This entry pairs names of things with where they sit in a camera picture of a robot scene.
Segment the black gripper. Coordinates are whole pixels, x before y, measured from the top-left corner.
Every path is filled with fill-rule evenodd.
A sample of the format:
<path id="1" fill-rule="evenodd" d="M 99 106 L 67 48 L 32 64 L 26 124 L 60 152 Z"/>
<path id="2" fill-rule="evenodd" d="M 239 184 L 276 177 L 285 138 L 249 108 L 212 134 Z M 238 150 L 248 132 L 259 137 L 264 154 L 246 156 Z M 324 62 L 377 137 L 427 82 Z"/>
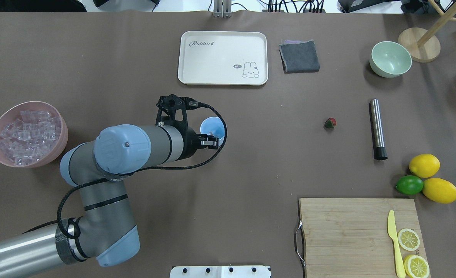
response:
<path id="1" fill-rule="evenodd" d="M 184 142 L 181 159 L 193 156 L 198 149 L 219 149 L 219 137 L 212 134 L 197 134 L 192 128 L 187 127 L 181 129 L 181 135 Z"/>

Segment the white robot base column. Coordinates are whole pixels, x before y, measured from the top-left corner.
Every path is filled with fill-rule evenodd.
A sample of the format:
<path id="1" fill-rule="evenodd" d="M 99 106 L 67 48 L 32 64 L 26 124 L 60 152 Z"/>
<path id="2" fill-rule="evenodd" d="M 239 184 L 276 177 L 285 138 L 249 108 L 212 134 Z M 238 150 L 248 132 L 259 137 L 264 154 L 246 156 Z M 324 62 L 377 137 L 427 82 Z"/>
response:
<path id="1" fill-rule="evenodd" d="M 170 271 L 170 278 L 271 278 L 270 266 L 219 265 L 177 266 Z"/>

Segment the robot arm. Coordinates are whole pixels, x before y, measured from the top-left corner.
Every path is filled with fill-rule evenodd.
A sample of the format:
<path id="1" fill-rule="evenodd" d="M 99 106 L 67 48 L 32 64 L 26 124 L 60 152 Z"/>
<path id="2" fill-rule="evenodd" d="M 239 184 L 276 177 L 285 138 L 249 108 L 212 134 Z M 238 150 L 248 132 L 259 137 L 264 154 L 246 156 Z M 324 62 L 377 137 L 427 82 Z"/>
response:
<path id="1" fill-rule="evenodd" d="M 218 144 L 212 134 L 190 128 L 124 124 L 73 148 L 60 172 L 71 192 L 80 193 L 85 214 L 0 242 L 0 278 L 29 277 L 93 257 L 102 267 L 127 261 L 138 253 L 140 240 L 124 179 Z"/>

